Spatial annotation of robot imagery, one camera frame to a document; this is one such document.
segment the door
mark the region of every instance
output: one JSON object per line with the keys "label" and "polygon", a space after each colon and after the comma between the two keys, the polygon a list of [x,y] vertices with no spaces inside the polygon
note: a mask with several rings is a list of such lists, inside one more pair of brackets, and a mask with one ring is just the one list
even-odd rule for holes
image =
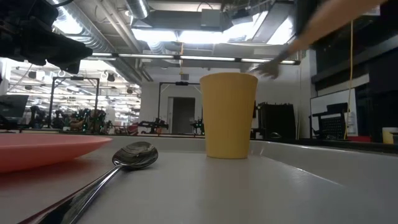
{"label": "door", "polygon": [[191,122],[195,119],[195,99],[175,97],[173,100],[172,133],[191,134]]}

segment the plate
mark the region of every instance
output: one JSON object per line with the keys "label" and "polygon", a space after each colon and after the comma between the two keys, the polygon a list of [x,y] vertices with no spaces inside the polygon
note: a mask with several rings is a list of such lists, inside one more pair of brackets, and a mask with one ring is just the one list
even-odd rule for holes
{"label": "plate", "polygon": [[69,161],[110,141],[72,134],[0,134],[0,173]]}

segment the white table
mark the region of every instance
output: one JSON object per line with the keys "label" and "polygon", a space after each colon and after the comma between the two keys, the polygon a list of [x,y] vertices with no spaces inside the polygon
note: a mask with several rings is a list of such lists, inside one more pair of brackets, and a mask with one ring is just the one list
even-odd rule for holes
{"label": "white table", "polygon": [[397,194],[377,193],[378,187],[385,191],[396,185],[361,188],[346,177],[322,177],[331,171],[318,176],[309,168],[264,156],[268,151],[274,158],[273,150],[285,153],[289,148],[334,153],[331,150],[252,142],[248,159],[224,160],[206,157],[202,139],[140,137],[116,137],[71,162],[1,174],[0,223],[19,222],[78,190],[112,168],[111,157],[119,147],[140,140],[155,144],[158,161],[145,170],[120,172],[79,223],[397,223]]}

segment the metal spoon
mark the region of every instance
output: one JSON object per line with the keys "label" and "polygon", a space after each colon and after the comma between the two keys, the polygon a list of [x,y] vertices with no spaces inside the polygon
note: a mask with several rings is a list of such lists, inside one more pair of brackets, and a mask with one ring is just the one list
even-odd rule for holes
{"label": "metal spoon", "polygon": [[98,192],[119,170],[137,170],[147,167],[154,163],[158,156],[157,149],[148,142],[135,142],[124,146],[113,155],[112,162],[115,167],[107,173],[20,223],[76,223]]}

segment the yellow cup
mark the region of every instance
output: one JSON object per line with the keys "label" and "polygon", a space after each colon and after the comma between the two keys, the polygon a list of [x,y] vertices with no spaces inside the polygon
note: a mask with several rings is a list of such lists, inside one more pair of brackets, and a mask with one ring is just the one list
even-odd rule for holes
{"label": "yellow cup", "polygon": [[200,79],[207,156],[247,158],[257,82],[245,73],[216,73]]}

